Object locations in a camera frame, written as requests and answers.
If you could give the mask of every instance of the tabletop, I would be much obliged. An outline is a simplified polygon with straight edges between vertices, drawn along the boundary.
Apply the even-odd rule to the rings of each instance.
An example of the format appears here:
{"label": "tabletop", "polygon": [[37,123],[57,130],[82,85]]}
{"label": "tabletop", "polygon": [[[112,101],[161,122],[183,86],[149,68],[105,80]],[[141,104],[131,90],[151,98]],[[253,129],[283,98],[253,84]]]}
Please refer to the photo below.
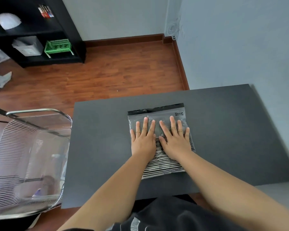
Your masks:
{"label": "tabletop", "polygon": [[[198,155],[254,186],[289,181],[289,158],[248,84],[92,100],[74,106],[62,208],[82,206],[131,156],[128,111],[178,103]],[[180,172],[143,179],[136,199],[196,192]]]}

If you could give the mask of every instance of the person's left arm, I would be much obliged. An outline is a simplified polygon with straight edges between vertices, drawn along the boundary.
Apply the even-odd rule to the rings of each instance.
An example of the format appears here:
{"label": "person's left arm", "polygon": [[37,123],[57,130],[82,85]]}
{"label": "person's left arm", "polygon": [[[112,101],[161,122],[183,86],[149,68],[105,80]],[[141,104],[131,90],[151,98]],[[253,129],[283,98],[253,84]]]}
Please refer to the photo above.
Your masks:
{"label": "person's left arm", "polygon": [[147,118],[142,131],[140,123],[136,123],[136,135],[131,130],[132,156],[58,231],[71,228],[100,231],[129,217],[142,174],[156,151],[155,121],[148,133],[147,126]]}

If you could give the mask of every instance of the white round object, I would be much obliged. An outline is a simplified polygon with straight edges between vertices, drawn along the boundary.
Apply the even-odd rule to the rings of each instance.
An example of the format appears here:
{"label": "white round object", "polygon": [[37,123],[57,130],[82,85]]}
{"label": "white round object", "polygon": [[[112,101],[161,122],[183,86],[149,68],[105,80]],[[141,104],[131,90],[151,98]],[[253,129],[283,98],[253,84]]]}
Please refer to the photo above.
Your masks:
{"label": "white round object", "polygon": [[16,15],[11,13],[0,14],[0,25],[4,30],[17,27],[19,24],[21,24],[21,20]]}

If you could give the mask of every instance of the shelf board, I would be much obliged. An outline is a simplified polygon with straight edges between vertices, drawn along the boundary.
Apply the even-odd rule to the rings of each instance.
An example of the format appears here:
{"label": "shelf board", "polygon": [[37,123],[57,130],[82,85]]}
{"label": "shelf board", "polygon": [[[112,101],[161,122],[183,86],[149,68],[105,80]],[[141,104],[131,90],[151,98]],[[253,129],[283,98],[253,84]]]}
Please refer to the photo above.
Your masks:
{"label": "shelf board", "polygon": [[61,32],[62,28],[58,24],[57,20],[53,18],[44,19],[44,21],[39,23],[21,23],[19,26],[4,30],[0,26],[0,37],[4,36],[30,36],[44,33]]}
{"label": "shelf board", "polygon": [[49,58],[44,52],[40,56],[26,57],[24,61],[19,61],[18,63],[22,67],[27,66],[43,66],[52,64],[63,64],[63,63],[77,63],[82,62],[81,58],[77,55],[72,55],[70,52],[50,54]]}

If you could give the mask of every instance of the person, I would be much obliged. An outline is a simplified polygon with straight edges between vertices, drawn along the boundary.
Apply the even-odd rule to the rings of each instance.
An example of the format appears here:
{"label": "person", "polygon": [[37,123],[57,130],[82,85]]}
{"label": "person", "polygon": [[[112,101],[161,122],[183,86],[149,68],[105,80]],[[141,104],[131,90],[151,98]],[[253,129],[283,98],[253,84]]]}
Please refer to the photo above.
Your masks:
{"label": "person", "polygon": [[155,121],[147,131],[131,130],[131,157],[58,230],[289,230],[289,210],[272,198],[219,169],[191,151],[189,128],[170,117],[171,132],[159,137],[165,153],[176,160],[198,186],[214,212],[177,197],[160,197],[138,213],[136,193],[146,165],[154,158]]}

